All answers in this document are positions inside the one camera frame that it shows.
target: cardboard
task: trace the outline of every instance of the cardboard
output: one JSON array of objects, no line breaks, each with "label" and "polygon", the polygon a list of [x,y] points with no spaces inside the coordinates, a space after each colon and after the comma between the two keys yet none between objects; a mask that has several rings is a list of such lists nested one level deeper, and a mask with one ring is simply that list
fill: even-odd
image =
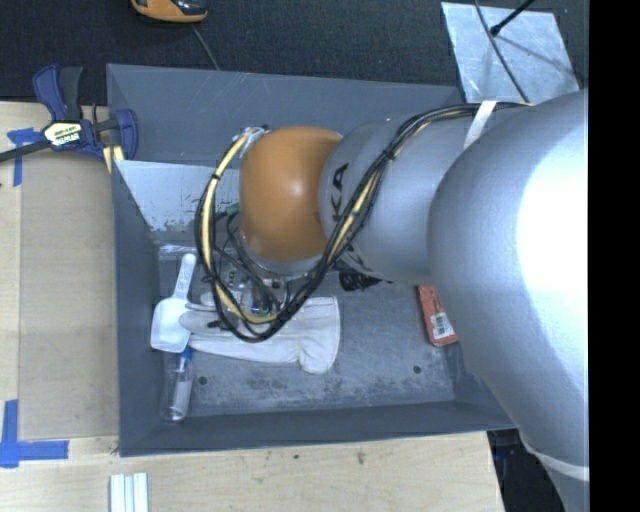
[{"label": "cardboard", "polygon": [[[40,129],[49,121],[39,104],[2,103],[0,112],[3,134]],[[99,114],[105,116],[105,109]],[[13,165],[7,162],[2,170]],[[21,226],[15,293],[20,300],[20,439],[117,433],[109,183],[106,167],[95,160],[50,150],[34,153],[23,158],[21,211],[15,211],[20,202],[14,201],[14,213],[3,213],[21,216],[14,224],[16,230]],[[17,192],[11,183],[4,187],[3,194]],[[10,374],[15,378],[15,370]]]}]

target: table surface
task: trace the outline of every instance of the table surface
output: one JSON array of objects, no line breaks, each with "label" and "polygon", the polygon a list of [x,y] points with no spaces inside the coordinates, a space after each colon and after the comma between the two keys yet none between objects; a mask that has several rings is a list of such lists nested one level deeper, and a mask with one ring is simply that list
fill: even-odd
[{"label": "table surface", "polygon": [[[0,151],[7,130],[46,121],[40,105],[0,102]],[[47,150],[37,161],[47,159],[74,165],[77,155]],[[0,164],[0,406],[18,398],[19,381],[22,190],[12,176],[13,163]],[[107,510],[110,475],[136,472],[148,473],[152,511],[504,511],[484,432],[137,458],[117,448],[117,436],[77,437],[68,460],[0,468],[0,511]]]}]

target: tape measure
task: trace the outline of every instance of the tape measure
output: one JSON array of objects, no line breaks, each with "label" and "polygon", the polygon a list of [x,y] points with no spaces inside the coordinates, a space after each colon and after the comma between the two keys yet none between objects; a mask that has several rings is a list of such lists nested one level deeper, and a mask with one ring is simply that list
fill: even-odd
[{"label": "tape measure", "polygon": [[144,16],[172,23],[202,21],[209,13],[209,0],[131,0],[131,5]]}]

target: wooden board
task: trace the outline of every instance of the wooden board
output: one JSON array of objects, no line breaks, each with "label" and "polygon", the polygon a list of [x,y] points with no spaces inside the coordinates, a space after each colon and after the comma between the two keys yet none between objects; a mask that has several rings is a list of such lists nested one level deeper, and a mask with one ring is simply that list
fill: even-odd
[{"label": "wooden board", "polygon": [[0,471],[0,511],[107,510],[111,474],[146,472],[151,510],[503,511],[486,435],[121,459],[117,438]]},{"label": "wooden board", "polygon": [[[39,109],[30,109],[38,117]],[[12,149],[9,129],[24,128],[23,110],[0,102],[0,151]],[[0,400],[18,396],[20,304],[20,191],[13,186],[13,163],[0,164]]]},{"label": "wooden board", "polygon": [[[48,112],[39,104],[4,103],[0,108],[3,139],[7,130],[39,129],[48,122]],[[99,115],[106,115],[104,107]],[[11,347],[17,347],[18,304],[21,326],[18,393],[13,388],[4,398],[20,399],[19,435],[116,434],[113,216],[106,166],[75,153],[44,150],[23,158],[19,188],[7,176],[13,162],[1,169],[6,185],[0,189],[0,209],[13,221],[11,229],[2,230],[10,238],[10,249],[2,245],[4,252],[11,251],[3,257],[5,265],[11,264],[3,273],[12,276],[3,287],[11,310],[4,313],[3,305],[2,311],[13,315],[4,334]],[[18,282],[18,261],[19,301],[17,289],[11,290]],[[16,354],[8,353],[2,364],[15,367]],[[9,378],[10,373],[3,374]]]}]

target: white label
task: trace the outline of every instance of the white label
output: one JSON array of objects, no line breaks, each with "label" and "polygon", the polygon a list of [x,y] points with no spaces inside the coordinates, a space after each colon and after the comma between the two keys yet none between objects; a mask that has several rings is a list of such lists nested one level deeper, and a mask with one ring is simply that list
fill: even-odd
[{"label": "white label", "polygon": [[437,315],[431,315],[431,324],[433,325],[433,339],[441,340],[447,336],[455,335],[453,327],[447,318],[446,313],[438,313]]}]

